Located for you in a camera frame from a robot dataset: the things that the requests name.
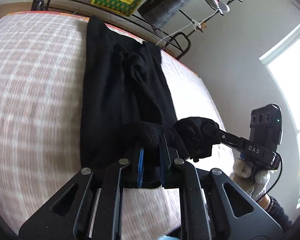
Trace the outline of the right forearm dark sleeve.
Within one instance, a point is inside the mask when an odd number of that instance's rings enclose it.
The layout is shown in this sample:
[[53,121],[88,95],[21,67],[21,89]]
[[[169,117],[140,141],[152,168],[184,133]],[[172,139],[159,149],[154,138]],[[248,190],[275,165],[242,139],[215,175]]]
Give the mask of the right forearm dark sleeve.
[[291,228],[292,221],[274,197],[265,194],[257,203],[281,226],[283,232]]

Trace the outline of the right hand white glove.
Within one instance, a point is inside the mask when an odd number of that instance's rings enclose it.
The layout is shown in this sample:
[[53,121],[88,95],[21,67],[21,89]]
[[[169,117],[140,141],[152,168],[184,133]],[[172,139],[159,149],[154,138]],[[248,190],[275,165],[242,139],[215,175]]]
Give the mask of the right hand white glove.
[[270,177],[271,173],[266,170],[259,170],[253,175],[253,164],[241,158],[235,160],[230,175],[230,179],[264,209],[270,204],[270,196],[266,193]]

